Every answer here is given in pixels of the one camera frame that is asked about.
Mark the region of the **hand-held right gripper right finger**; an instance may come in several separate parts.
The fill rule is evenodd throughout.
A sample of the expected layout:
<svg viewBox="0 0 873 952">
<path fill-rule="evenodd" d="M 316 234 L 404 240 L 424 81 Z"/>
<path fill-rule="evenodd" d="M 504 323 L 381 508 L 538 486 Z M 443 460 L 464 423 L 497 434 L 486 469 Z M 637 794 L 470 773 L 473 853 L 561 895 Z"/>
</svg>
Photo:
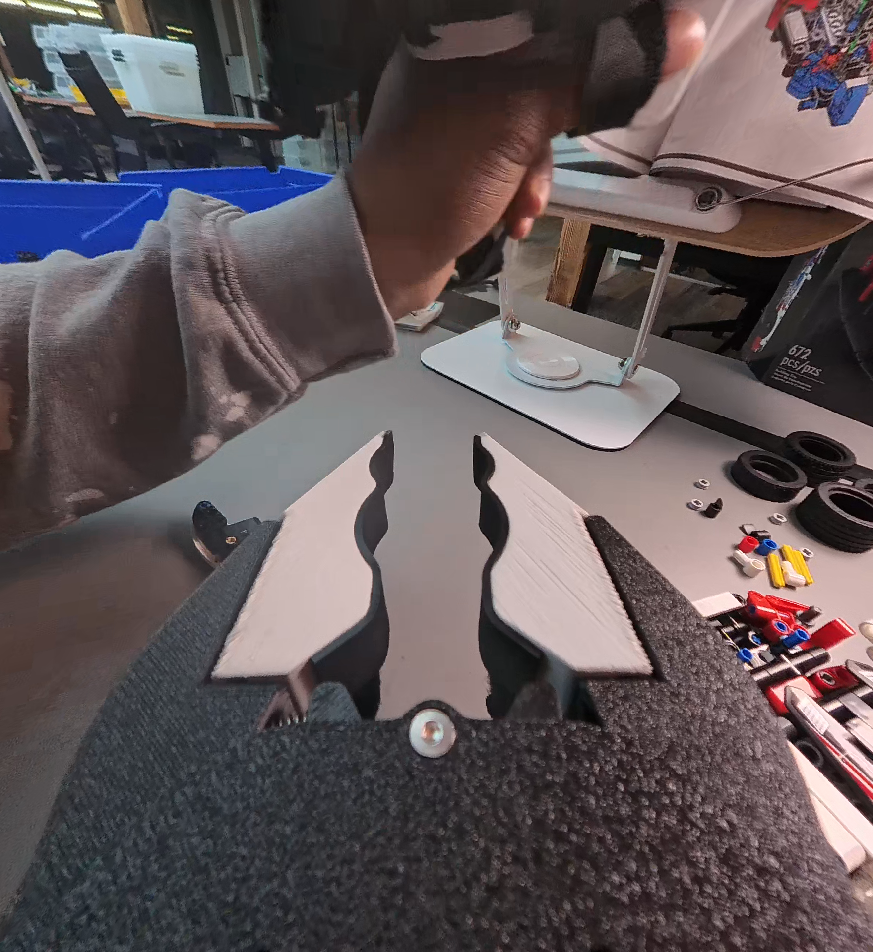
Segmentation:
<svg viewBox="0 0 873 952">
<path fill-rule="evenodd" d="M 591 528 L 591 516 L 486 433 L 473 444 L 482 569 L 478 647 L 494 720 L 540 706 L 595 718 L 586 684 L 644 680 L 654 658 Z"/>
</svg>

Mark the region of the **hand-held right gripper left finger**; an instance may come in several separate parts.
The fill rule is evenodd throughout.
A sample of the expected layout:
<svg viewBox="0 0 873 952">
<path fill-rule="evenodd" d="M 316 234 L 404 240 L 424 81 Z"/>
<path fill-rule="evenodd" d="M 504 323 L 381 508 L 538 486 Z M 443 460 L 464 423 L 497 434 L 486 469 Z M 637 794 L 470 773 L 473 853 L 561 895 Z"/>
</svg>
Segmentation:
<svg viewBox="0 0 873 952">
<path fill-rule="evenodd" d="M 214 683 L 276 685 L 260 728 L 308 720 L 322 684 L 375 718 L 390 623 L 374 554 L 393 480 L 384 431 L 285 510 L 210 671 Z"/>
</svg>

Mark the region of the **toy instruction booklet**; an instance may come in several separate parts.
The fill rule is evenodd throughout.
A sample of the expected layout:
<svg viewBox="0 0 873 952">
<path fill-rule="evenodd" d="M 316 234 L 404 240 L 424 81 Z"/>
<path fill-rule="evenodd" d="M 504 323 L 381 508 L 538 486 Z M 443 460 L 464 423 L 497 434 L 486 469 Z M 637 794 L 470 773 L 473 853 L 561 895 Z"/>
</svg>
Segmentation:
<svg viewBox="0 0 873 952">
<path fill-rule="evenodd" d="M 873 1 L 683 6 L 708 26 L 697 65 L 632 125 L 580 145 L 632 172 L 873 222 Z"/>
</svg>

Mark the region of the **person's left forearm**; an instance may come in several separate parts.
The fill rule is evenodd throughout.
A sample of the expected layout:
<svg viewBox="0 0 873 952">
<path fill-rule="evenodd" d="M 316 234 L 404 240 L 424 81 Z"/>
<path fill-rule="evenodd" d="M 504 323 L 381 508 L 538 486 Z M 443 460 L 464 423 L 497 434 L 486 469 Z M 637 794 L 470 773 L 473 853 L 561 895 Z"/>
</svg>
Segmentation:
<svg viewBox="0 0 873 952">
<path fill-rule="evenodd" d="M 395 349 L 342 175 L 256 213 L 178 189 L 132 249 L 0 264 L 0 552 Z"/>
</svg>

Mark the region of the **grey desk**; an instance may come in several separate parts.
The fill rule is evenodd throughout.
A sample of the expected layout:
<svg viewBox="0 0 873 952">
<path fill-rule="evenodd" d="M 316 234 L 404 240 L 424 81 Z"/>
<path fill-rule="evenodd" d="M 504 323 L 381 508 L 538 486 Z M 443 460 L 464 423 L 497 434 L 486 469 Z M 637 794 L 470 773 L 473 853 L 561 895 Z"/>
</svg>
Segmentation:
<svg viewBox="0 0 873 952">
<path fill-rule="evenodd" d="M 313 387 L 202 470 L 0 556 L 2 950 L 873 950 L 786 740 L 691 601 L 768 589 L 739 526 L 815 553 L 809 603 L 873 614 L 873 552 L 809 541 L 677 406 L 598 452 L 399 357 Z M 393 433 L 377 721 L 261 729 L 211 660 L 270 541 L 207 580 L 190 509 L 282 509 Z M 486 432 L 585 510 L 658 662 L 594 721 L 487 719 Z M 722 498 L 715 519 L 704 507 Z"/>
</svg>

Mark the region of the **person's left hand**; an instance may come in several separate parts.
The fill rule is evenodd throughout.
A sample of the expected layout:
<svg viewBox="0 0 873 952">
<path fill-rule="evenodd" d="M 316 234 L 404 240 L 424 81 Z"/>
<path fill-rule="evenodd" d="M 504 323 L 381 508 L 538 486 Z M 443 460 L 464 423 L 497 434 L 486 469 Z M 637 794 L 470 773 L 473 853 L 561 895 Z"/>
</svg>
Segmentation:
<svg viewBox="0 0 873 952">
<path fill-rule="evenodd" d="M 380 297 L 400 319 L 432 303 L 499 222 L 524 238 L 548 204 L 551 139 L 576 123 L 579 68 L 512 57 L 426 62 L 405 43 L 380 78 L 347 174 Z"/>
</svg>

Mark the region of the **blue plastic bin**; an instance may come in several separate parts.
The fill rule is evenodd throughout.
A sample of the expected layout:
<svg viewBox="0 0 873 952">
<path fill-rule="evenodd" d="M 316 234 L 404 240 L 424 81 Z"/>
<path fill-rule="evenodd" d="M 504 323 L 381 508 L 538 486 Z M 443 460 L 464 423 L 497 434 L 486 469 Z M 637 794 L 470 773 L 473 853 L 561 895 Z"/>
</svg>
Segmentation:
<svg viewBox="0 0 873 952">
<path fill-rule="evenodd" d="M 263 166 L 236 166 L 120 174 L 122 184 L 153 186 L 165 197 L 169 197 L 177 189 L 184 189 L 222 201 L 245 212 L 274 208 L 314 192 L 332 179 L 331 174 L 287 166 L 281 166 L 273 173 Z"/>
<path fill-rule="evenodd" d="M 166 206 L 147 185 L 0 179 L 0 263 L 63 249 L 87 258 L 131 249 Z"/>
</svg>

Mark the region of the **wooden table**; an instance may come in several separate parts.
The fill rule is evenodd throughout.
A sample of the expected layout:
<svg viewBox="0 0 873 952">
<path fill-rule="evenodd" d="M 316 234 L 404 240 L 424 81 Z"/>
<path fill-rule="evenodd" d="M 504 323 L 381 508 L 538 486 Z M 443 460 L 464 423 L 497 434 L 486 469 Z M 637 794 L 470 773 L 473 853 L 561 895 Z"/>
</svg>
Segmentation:
<svg viewBox="0 0 873 952">
<path fill-rule="evenodd" d="M 275 123 L 260 118 L 213 113 L 143 113 L 123 109 L 113 98 L 110 99 L 112 105 L 106 111 L 97 111 L 88 104 L 68 99 L 23 92 L 15 93 L 14 99 L 24 106 L 65 111 L 72 120 L 79 116 L 95 119 L 110 143 L 131 142 L 136 155 L 144 163 L 149 158 L 149 146 L 153 142 L 162 147 L 166 162 L 176 167 L 175 143 L 197 142 L 204 144 L 207 149 L 215 149 L 216 143 L 222 138 L 234 136 L 253 144 L 258 164 L 270 173 L 275 173 L 280 165 L 275 150 L 275 143 L 280 140 L 280 129 Z"/>
</svg>

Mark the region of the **white printer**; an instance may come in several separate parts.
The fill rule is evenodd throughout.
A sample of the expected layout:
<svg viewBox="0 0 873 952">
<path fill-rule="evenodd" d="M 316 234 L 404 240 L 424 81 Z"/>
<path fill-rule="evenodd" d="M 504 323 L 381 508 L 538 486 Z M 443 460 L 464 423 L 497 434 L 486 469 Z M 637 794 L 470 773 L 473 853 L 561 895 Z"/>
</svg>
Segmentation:
<svg viewBox="0 0 873 952">
<path fill-rule="evenodd" d="M 134 112 L 205 113 L 193 44 L 128 33 L 108 34 L 102 44 Z"/>
</svg>

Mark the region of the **white book stand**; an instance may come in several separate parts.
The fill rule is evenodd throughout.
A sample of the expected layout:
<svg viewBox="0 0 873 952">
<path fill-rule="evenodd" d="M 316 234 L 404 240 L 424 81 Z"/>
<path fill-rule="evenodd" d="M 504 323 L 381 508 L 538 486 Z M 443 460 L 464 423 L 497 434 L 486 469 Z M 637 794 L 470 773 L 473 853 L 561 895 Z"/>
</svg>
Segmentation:
<svg viewBox="0 0 873 952">
<path fill-rule="evenodd" d="M 550 209 L 564 225 L 598 225 L 662 241 L 632 349 L 625 357 L 569 341 L 516 314 L 507 240 L 500 317 L 422 351 L 423 365 L 503 407 L 594 449 L 631 446 L 678 398 L 679 385 L 641 368 L 680 244 L 748 257 L 814 251 L 858 231 L 862 220 L 830 208 L 736 199 L 712 184 L 556 169 Z"/>
</svg>

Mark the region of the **black office chair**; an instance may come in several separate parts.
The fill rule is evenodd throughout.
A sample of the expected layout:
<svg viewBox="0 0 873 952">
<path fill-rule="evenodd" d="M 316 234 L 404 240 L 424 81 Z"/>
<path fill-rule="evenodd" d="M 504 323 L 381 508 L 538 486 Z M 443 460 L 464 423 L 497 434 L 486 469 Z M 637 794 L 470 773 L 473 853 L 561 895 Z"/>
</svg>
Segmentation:
<svg viewBox="0 0 873 952">
<path fill-rule="evenodd" d="M 60 53 L 60 57 L 69 77 L 112 138 L 118 172 L 146 170 L 147 153 L 143 150 L 136 126 L 110 92 L 90 54 L 79 51 Z"/>
</svg>

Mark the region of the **pile of toy building pieces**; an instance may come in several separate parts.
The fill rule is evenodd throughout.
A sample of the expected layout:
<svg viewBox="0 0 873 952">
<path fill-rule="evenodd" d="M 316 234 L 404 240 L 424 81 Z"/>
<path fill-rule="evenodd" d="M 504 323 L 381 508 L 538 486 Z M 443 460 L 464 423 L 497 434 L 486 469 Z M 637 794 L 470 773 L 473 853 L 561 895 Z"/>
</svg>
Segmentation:
<svg viewBox="0 0 873 952">
<path fill-rule="evenodd" d="M 827 842 L 873 905 L 873 618 L 854 628 L 755 592 L 693 607 L 774 710 Z"/>
</svg>

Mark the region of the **black toy box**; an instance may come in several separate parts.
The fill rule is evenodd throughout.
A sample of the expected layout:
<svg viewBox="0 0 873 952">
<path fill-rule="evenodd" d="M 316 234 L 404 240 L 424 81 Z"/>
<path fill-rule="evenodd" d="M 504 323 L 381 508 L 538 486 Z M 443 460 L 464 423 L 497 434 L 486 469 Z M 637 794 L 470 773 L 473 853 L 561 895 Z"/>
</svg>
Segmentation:
<svg viewBox="0 0 873 952">
<path fill-rule="evenodd" d="M 873 224 L 792 261 L 743 360 L 765 385 L 873 427 Z"/>
</svg>

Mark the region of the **black glossy bracket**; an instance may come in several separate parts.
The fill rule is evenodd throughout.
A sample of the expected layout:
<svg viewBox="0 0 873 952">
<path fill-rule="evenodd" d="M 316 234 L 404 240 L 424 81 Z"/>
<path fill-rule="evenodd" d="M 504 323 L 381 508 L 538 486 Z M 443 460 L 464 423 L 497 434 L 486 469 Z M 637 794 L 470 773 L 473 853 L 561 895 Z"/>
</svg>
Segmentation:
<svg viewBox="0 0 873 952">
<path fill-rule="evenodd" d="M 261 524 L 257 517 L 229 523 L 213 503 L 201 501 L 192 512 L 192 542 L 204 561 L 216 567 Z"/>
</svg>

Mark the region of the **wooden post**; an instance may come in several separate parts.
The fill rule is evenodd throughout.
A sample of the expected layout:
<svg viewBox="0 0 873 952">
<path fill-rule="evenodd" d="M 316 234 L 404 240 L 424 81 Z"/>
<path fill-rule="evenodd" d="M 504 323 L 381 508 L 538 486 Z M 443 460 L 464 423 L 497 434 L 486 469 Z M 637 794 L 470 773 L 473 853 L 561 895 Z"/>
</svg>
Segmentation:
<svg viewBox="0 0 873 952">
<path fill-rule="evenodd" d="M 563 219 L 546 292 L 548 302 L 573 306 L 588 258 L 591 227 L 586 220 L 568 216 Z"/>
</svg>

